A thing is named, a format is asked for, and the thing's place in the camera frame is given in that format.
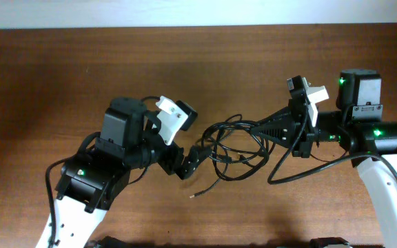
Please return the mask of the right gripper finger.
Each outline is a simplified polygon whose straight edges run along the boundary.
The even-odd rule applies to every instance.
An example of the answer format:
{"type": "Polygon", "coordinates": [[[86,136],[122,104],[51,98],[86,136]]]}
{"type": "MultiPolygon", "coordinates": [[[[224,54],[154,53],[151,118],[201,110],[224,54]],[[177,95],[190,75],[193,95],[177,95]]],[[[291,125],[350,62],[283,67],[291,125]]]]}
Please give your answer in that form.
{"type": "Polygon", "coordinates": [[[291,147],[295,138],[295,127],[281,124],[264,124],[251,129],[250,134],[259,136],[285,148],[291,147]]]}
{"type": "Polygon", "coordinates": [[[292,112],[289,107],[284,107],[283,109],[271,114],[270,116],[260,120],[256,127],[260,128],[288,128],[292,127],[292,112]]]}

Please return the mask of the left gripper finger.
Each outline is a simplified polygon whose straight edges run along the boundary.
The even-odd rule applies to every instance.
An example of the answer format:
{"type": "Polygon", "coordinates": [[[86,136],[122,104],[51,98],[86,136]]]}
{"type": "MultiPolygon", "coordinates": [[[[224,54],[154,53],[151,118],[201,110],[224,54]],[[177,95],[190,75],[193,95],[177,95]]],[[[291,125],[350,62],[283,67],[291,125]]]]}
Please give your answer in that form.
{"type": "Polygon", "coordinates": [[[190,155],[184,159],[181,166],[177,169],[176,175],[181,180],[188,179],[199,166],[200,160],[198,155],[190,155]]]}
{"type": "Polygon", "coordinates": [[[189,162],[203,162],[212,153],[210,146],[192,146],[188,155],[189,162]]]}

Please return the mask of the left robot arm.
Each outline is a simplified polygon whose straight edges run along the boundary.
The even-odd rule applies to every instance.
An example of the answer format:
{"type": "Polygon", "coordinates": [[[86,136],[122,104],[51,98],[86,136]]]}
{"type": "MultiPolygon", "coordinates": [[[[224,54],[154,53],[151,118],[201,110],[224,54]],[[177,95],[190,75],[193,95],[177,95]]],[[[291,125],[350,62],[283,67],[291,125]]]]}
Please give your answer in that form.
{"type": "Polygon", "coordinates": [[[102,128],[83,140],[76,153],[45,171],[50,215],[38,247],[84,247],[114,199],[130,184],[134,169],[158,164],[168,175],[189,178],[212,153],[194,145],[188,155],[174,142],[190,128],[197,112],[183,101],[155,96],[111,100],[102,128]]]}

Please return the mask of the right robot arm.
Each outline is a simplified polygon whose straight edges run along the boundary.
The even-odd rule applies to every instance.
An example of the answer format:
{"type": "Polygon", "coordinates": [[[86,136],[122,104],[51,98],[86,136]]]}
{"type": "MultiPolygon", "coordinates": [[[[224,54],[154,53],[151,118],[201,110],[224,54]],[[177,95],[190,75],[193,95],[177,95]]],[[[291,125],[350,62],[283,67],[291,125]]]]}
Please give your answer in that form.
{"type": "Polygon", "coordinates": [[[319,112],[328,99],[325,87],[306,78],[288,79],[288,106],[264,118],[251,134],[287,148],[287,155],[307,158],[312,146],[337,142],[345,155],[297,175],[268,178],[270,185],[288,183],[351,161],[374,206],[385,247],[397,247],[397,122],[382,120],[382,79],[375,70],[348,69],[338,79],[337,109],[319,112]]]}

